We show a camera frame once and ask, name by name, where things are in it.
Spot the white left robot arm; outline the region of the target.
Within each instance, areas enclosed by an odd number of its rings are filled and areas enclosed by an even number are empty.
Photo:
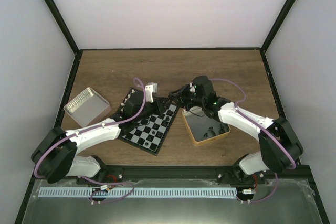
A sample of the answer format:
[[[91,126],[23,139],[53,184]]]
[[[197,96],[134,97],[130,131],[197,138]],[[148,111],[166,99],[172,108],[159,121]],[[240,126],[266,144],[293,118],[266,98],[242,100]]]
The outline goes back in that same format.
[[[116,113],[81,129],[51,129],[31,155],[34,175],[55,183],[66,176],[90,178],[102,184],[107,178],[97,156],[78,154],[100,143],[122,138],[157,153],[178,111],[171,99],[153,97],[146,101],[139,90],[128,95]]]

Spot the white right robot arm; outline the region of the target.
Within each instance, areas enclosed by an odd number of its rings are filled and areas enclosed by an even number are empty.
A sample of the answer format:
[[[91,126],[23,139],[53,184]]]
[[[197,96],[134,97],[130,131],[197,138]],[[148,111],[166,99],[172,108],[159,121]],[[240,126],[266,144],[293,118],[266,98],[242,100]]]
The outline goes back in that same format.
[[[233,165],[235,181],[244,184],[253,174],[265,170],[276,174],[294,170],[303,147],[289,121],[283,117],[259,116],[240,108],[238,101],[218,96],[212,82],[207,76],[198,76],[170,92],[169,98],[188,111],[198,107],[208,118],[233,126],[258,141],[258,152],[246,154]]]

